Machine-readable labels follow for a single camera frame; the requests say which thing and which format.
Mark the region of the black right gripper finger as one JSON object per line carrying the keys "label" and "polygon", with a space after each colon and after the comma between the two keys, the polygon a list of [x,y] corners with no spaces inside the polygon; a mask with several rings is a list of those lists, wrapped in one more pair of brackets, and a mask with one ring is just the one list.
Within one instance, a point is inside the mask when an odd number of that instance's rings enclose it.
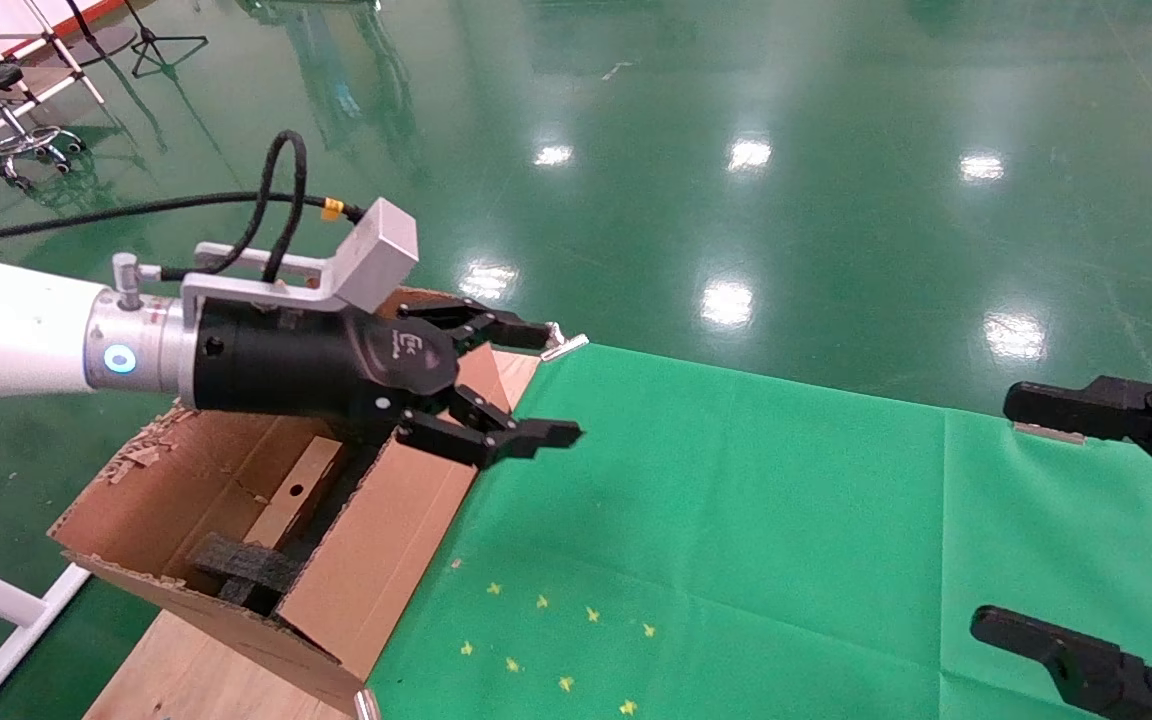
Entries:
{"label": "black right gripper finger", "polygon": [[1001,607],[973,611],[970,632],[1043,665],[1066,705],[1102,719],[1152,719],[1152,665],[1119,644]]}
{"label": "black right gripper finger", "polygon": [[1108,441],[1129,441],[1152,457],[1152,382],[1100,376],[1079,389],[1015,382],[1005,416],[1021,424]]}

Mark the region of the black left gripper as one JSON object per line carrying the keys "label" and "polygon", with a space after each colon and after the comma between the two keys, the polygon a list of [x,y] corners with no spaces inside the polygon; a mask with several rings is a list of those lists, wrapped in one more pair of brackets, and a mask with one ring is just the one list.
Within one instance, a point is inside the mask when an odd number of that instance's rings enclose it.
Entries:
{"label": "black left gripper", "polygon": [[570,448],[576,420],[518,419],[458,384],[482,344],[543,351],[553,329],[475,300],[396,300],[376,313],[205,300],[180,374],[180,401],[219,414],[396,425],[397,444],[488,469]]}

